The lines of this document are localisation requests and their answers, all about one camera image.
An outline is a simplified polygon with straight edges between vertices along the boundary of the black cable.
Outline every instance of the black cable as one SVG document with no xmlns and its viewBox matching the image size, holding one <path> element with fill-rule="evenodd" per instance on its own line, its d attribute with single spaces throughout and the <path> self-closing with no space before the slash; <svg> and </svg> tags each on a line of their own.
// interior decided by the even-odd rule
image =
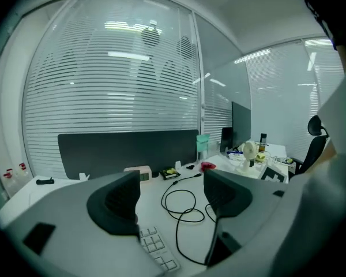
<svg viewBox="0 0 346 277">
<path fill-rule="evenodd" d="M 188 259 L 189 261 L 192 261 L 193 263 L 196 263 L 196 264 L 199 264 L 199 265 L 205 265 L 204 263 L 200 263 L 199 261 L 195 261 L 195 260 L 189 258 L 188 256 L 186 256 L 183 252 L 180 251 L 179 245 L 178 245 L 178 226 L 179 226 L 179 222 L 199 223 L 199 222 L 202 222 L 202 221 L 205 219 L 205 215 L 204 215 L 200 210 L 198 210 L 198 209 L 195 208 L 195 206 L 196 206 L 196 197 L 195 197 L 194 193 L 192 193 L 192 192 L 189 191 L 189 190 L 179 189 L 179 190 L 174 190 L 174 191 L 172 191 L 172 192 L 169 192 L 169 193 L 167 194 L 167 192 L 169 191 L 169 189 L 170 189 L 171 187 L 173 187 L 174 185 L 178 184 L 178 182 L 183 181 L 183 180 L 185 180 L 185 179 L 195 178 L 195 177 L 200 177 L 200 176 L 201 176 L 201 173 L 198 173 L 198 174 L 196 174 L 196 175 L 194 175 L 194 176 L 192 176 L 192 177 L 181 178 L 181 179 L 179 179 L 179 180 L 173 182 L 173 183 L 168 187 L 168 189 L 164 192 L 163 196 L 161 197 L 160 204 L 161 204 L 161 206 L 168 212 L 168 214 L 169 214 L 172 218 L 178 220 L 178 221 L 177 221 L 176 228 L 175 228 L 175 244 L 176 244 L 176 247 L 177 247 L 178 252 L 179 252 L 184 258 Z M 194 197 L 194 205 L 193 205 L 191 208 L 186 209 L 186 210 L 183 211 L 183 212 L 173 211 L 173 210 L 168 209 L 168 207 L 167 207 L 167 197 L 168 197 L 170 194 L 173 194 L 173 193 L 175 193 L 175 192 L 187 192 L 187 193 L 190 193 L 190 194 Z M 189 214 L 189 213 L 192 212 L 192 211 L 197 211 L 197 212 L 201 213 L 202 219 L 200 219 L 200 220 L 184 220 L 184 219 L 182 219 L 182 216 L 183 216 L 183 215 Z M 179 217 L 176 218 L 173 214 L 179 214 Z"/>
<path fill-rule="evenodd" d="M 213 222 L 215 222 L 215 220 L 213 220 L 213 218 L 209 215 L 208 210 L 206 209 L 208 206 L 210 206 L 210 204 L 207 204 L 207 205 L 205 206 L 206 214 L 208 215 L 208 217 L 210 217 L 210 219 L 211 219 Z"/>
</svg>

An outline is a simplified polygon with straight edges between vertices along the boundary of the black desk divider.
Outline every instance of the black desk divider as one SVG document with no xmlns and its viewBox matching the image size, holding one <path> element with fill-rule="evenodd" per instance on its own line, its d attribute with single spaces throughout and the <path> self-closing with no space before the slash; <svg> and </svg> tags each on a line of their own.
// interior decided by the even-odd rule
<svg viewBox="0 0 346 277">
<path fill-rule="evenodd" d="M 90 179 L 148 165 L 152 172 L 196 161 L 198 130 L 160 132 L 74 133 L 58 136 L 65 173 Z"/>
</svg>

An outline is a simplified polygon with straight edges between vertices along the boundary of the white bottle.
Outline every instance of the white bottle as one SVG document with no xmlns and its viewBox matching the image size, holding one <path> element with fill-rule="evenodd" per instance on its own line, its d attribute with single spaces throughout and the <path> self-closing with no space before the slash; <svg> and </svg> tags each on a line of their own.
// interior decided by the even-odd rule
<svg viewBox="0 0 346 277">
<path fill-rule="evenodd" d="M 25 186 L 29 182 L 29 175 L 24 162 L 19 164 L 19 170 L 16 176 L 21 187 Z"/>
<path fill-rule="evenodd" d="M 10 198 L 12 198 L 21 188 L 20 184 L 16 176 L 13 175 L 13 169 L 7 169 L 6 174 L 3 175 L 5 177 L 4 185 L 6 186 L 6 191 Z"/>
</svg>

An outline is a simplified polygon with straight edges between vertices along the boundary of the fan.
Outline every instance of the fan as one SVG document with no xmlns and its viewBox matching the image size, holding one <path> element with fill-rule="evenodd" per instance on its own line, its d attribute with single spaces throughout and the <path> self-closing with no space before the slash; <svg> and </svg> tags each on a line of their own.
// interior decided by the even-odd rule
<svg viewBox="0 0 346 277">
<path fill-rule="evenodd" d="M 242 166 L 237 169 L 237 171 L 241 174 L 246 174 L 250 168 L 250 160 L 255 159 L 258 151 L 254 142 L 247 141 L 243 146 L 242 152 L 246 160 L 242 163 Z"/>
</svg>

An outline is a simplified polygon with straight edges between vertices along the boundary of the computer monitor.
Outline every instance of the computer monitor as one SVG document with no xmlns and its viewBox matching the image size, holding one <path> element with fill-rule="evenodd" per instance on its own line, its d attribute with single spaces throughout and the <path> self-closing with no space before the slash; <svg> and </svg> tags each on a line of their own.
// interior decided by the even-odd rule
<svg viewBox="0 0 346 277">
<path fill-rule="evenodd" d="M 232 148 L 232 127 L 224 127 L 221 129 L 220 152 L 225 152 L 225 148 Z"/>
<path fill-rule="evenodd" d="M 232 147 L 251 138 L 251 110 L 232 102 Z"/>
</svg>

